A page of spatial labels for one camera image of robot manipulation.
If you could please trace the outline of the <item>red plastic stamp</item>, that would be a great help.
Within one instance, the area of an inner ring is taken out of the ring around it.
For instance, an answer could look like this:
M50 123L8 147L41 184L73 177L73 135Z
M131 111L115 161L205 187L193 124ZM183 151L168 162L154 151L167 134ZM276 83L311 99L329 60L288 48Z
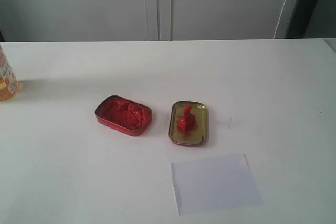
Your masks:
M196 116L191 113L192 106L186 106L182 113L182 117L178 120L177 126L182 131L189 131L195 125Z

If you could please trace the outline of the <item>red ink paste tin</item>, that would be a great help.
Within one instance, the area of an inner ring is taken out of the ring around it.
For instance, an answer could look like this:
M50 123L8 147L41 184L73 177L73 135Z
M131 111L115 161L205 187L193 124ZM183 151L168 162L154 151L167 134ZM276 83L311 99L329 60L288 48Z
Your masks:
M129 136L139 136L149 127L153 113L143 105L111 95L103 100L95 109L99 123Z

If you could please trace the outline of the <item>gold tin lid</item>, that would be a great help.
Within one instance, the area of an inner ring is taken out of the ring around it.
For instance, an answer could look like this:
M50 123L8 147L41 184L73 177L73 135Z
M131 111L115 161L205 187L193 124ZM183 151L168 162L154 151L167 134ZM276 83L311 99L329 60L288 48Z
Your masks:
M178 128L177 122L182 117L183 109L191 105L191 113L196 116L195 125L189 131L182 131ZM177 145L199 146L206 142L208 137L208 109L205 105L194 101L178 101L172 106L169 139Z

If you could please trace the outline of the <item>white paper sheet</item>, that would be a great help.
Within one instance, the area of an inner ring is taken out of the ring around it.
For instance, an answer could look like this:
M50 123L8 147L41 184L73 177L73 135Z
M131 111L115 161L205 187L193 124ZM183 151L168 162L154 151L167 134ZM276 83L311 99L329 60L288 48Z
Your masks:
M244 154L171 163L171 173L179 215L264 203Z

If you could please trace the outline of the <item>orange transparent bottle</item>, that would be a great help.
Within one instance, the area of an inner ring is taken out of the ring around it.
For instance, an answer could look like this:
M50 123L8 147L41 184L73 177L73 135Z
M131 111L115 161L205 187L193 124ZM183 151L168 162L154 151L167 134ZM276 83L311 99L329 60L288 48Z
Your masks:
M18 87L19 83L17 81L16 75L13 72L11 65L8 62L8 59L4 53L3 47L1 47L1 93L0 100L6 101L11 99Z

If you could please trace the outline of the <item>grey cabinet doors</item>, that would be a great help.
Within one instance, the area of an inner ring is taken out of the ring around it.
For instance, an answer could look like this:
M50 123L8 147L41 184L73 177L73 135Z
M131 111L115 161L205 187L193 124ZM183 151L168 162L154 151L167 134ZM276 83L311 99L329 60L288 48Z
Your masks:
M297 0L1 0L7 42L284 38Z

